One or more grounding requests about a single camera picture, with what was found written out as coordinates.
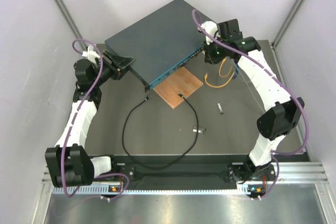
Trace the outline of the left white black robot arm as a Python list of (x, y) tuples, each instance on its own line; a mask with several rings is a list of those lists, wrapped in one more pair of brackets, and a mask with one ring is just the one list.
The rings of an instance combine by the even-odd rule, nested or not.
[(107, 50), (100, 57), (91, 49), (82, 56), (73, 66), (77, 81), (69, 120), (55, 147), (45, 152), (50, 178), (56, 188), (88, 186), (101, 175), (114, 180), (119, 174), (112, 156), (90, 157), (85, 151), (85, 142), (101, 102), (100, 86), (109, 79), (120, 80), (135, 58)]

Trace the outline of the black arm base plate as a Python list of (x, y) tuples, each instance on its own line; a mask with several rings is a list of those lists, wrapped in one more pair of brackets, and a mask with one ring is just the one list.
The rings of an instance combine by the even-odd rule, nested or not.
[(276, 166), (271, 162), (255, 168), (247, 155), (112, 155), (114, 172), (122, 172), (132, 181), (144, 177), (215, 177), (226, 182), (270, 181)]

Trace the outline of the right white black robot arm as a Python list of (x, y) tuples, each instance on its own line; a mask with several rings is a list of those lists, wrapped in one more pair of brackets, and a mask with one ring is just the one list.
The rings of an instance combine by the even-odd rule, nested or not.
[(254, 37), (243, 37), (236, 19), (215, 23), (206, 21), (201, 27), (209, 34), (204, 45), (205, 62), (217, 64), (226, 58), (235, 62), (259, 94), (265, 113), (258, 118), (259, 135), (241, 169), (233, 172), (240, 183), (256, 180), (271, 162), (271, 154), (296, 127), (304, 107), (302, 98), (295, 102), (289, 92), (276, 81), (274, 74)]

